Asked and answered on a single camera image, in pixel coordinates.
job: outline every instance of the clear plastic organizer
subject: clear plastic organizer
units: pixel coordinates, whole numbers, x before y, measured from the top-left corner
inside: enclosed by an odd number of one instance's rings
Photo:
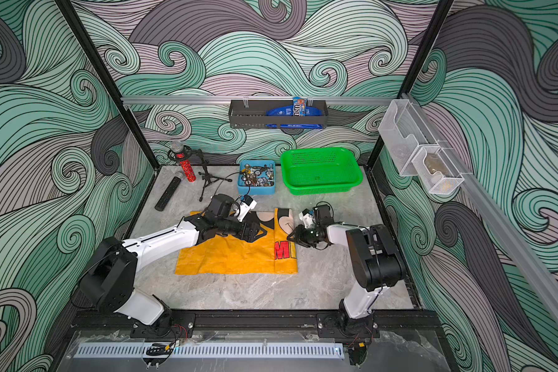
[[[429,141],[418,127],[414,118],[414,109],[409,100],[392,100],[383,120],[379,125],[380,136],[384,140],[399,175],[417,175],[418,172],[411,159],[419,146],[428,145]]]
[[[450,195],[462,182],[453,175],[441,157],[439,145],[420,146],[411,163],[418,172],[427,192]]]

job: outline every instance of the swirl pattern wall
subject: swirl pattern wall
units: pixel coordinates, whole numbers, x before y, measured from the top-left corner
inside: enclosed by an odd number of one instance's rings
[[[74,0],[123,95],[389,96],[437,0]],[[384,107],[333,107],[326,130],[231,129],[228,107],[135,106],[160,162],[173,139],[213,163],[343,146],[365,163]]]
[[[558,0],[456,1],[412,96],[558,280]],[[558,325],[462,190],[427,195],[380,160],[421,301],[460,368],[558,371]]]
[[[152,178],[91,71],[52,0],[0,1],[0,371],[50,368],[75,278]]]

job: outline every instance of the microphone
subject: microphone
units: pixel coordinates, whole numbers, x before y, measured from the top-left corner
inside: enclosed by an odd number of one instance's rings
[[[168,158],[175,161],[182,167],[182,170],[184,170],[184,174],[186,175],[186,179],[188,180],[188,182],[196,181],[196,175],[194,175],[194,170],[190,165],[190,160],[188,160],[188,157],[191,156],[191,154],[192,149],[189,146],[185,146],[179,139],[173,140],[171,142]]]

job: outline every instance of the yellow cloth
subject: yellow cloth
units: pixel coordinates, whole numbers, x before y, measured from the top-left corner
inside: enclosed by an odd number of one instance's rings
[[[181,249],[175,266],[177,275],[296,274],[296,245],[287,241],[293,231],[291,210],[249,212],[246,220],[260,223],[257,239],[248,243],[233,236],[215,236],[199,245]]]

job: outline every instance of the gray marble surface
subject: gray marble surface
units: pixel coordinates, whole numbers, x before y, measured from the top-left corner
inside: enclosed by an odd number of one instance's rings
[[[148,200],[134,227],[132,237],[156,232],[178,223],[191,211],[202,210],[208,205],[219,182],[205,190],[199,202],[203,181],[200,176],[194,183],[183,181],[163,212],[154,209],[178,167],[163,167]],[[212,175],[226,176],[237,172],[238,166],[209,167]],[[237,197],[236,180],[224,182],[219,193]],[[364,174],[359,186],[344,193],[294,196],[283,185],[280,168],[277,168],[275,194],[255,196],[256,211],[272,211],[275,207],[291,208],[295,223],[301,224],[297,214],[305,208],[327,201],[335,209],[336,221],[369,226],[381,222],[372,191]],[[298,273],[280,274],[198,274],[175,275],[177,253],[163,257],[142,269],[135,286],[155,294],[172,308],[184,309],[330,309],[337,308],[355,282],[349,251],[342,245],[332,245],[325,250],[296,247]],[[382,294],[374,308],[411,309],[413,306],[400,281]]]

